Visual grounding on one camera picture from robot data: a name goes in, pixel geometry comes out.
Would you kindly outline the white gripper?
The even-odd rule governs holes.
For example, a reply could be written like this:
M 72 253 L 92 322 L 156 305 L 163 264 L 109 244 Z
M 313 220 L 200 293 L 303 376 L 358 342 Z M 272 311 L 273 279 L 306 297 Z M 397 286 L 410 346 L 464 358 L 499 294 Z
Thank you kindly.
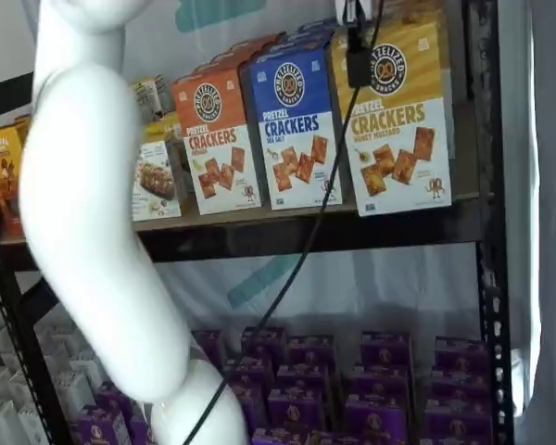
M 371 2 L 335 0 L 339 23 L 347 27 L 347 78 L 350 87 L 364 87 L 370 83 L 370 56 L 366 44 L 366 25 L 371 21 Z

